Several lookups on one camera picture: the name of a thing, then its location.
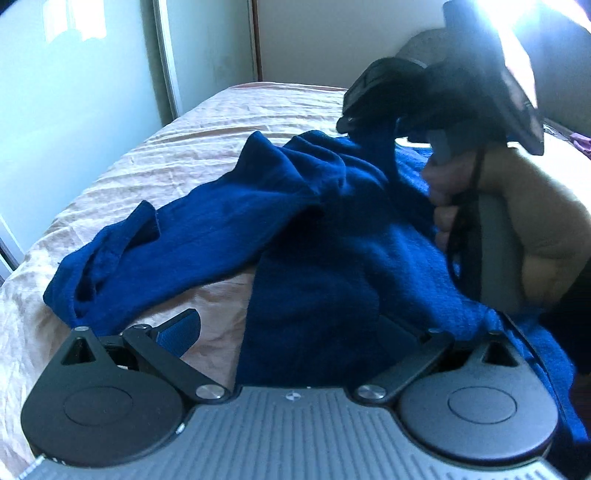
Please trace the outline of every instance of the black lever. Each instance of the black lever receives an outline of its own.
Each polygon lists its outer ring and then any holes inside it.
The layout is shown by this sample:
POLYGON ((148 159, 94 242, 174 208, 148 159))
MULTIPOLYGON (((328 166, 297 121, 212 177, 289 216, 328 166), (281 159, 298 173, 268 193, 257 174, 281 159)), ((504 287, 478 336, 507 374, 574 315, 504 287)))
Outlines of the black lever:
POLYGON ((407 386, 428 374, 452 346, 451 333, 433 332, 431 338, 412 355, 355 390, 355 398, 365 404, 393 403, 407 386))
POLYGON ((144 324, 123 332, 123 342, 138 360, 140 371, 166 380, 193 403, 220 403, 228 399, 228 389, 159 347, 151 334, 152 328, 144 324))

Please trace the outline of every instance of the bed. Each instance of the bed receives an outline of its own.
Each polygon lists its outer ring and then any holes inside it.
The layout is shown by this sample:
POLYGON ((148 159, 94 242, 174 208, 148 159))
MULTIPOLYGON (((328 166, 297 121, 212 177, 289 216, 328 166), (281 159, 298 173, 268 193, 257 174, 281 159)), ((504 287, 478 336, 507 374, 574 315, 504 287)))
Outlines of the bed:
MULTIPOLYGON (((33 460, 20 411, 36 379, 69 333, 42 295, 61 259, 141 200, 156 208, 231 170, 248 136, 260 130, 276 145, 318 129, 336 135, 344 89, 279 83, 229 88, 125 154, 63 212, 0 288, 0 479, 33 460)), ((137 323, 158 325, 186 308, 199 311, 202 332, 183 356, 233 386, 254 268, 192 288, 146 311, 137 323)))

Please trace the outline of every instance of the bright light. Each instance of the bright light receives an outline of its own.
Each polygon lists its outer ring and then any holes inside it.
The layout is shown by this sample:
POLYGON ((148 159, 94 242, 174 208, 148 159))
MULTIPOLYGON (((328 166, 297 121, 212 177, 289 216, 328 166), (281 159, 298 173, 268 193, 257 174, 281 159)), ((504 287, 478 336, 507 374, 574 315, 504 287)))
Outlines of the bright light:
POLYGON ((47 0, 43 4, 43 26, 47 43, 51 43, 68 29, 66 12, 66 0, 47 0))
POLYGON ((105 38, 105 5, 103 0, 70 0, 74 28, 82 34, 82 41, 105 38))
POLYGON ((104 0, 46 0, 43 24, 47 43, 67 30, 78 30, 82 41, 105 38, 104 0))
POLYGON ((574 0, 543 0, 543 2, 591 33, 591 22, 587 18, 585 10, 574 0))
POLYGON ((575 0, 478 0, 478 4, 488 14, 494 26, 504 25, 509 28, 539 2, 560 12, 591 33, 591 22, 575 0))

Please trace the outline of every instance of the blue sweater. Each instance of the blue sweater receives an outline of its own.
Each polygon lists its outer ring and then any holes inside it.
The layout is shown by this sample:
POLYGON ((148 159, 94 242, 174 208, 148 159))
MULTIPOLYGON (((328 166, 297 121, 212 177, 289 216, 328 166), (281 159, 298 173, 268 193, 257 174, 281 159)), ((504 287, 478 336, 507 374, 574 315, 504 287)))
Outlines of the blue sweater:
MULTIPOLYGON (((141 202, 68 255, 44 300, 70 327, 109 335, 257 262, 236 380, 270 386, 353 386, 384 370, 380 315, 458 339, 504 329, 454 288, 433 244, 420 178, 430 151, 395 147, 390 131, 355 142, 312 131, 282 148, 256 132, 219 180, 158 210, 141 202)), ((567 435, 586 440, 568 398, 571 362, 536 318, 520 321, 551 381, 509 338, 562 406, 567 435)))

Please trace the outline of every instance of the white wall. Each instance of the white wall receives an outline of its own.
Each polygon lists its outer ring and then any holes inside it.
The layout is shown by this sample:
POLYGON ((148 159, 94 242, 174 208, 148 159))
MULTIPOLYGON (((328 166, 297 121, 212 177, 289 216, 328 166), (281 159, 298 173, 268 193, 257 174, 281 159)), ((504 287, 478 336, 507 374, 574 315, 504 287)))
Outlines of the white wall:
POLYGON ((18 0, 0 17, 0 215, 24 250, 170 120, 151 0, 18 0))
POLYGON ((374 60, 443 26, 445 0, 258 0, 263 77, 350 87, 374 60))
POLYGON ((255 80, 247 0, 167 0, 182 115, 232 85, 255 80))

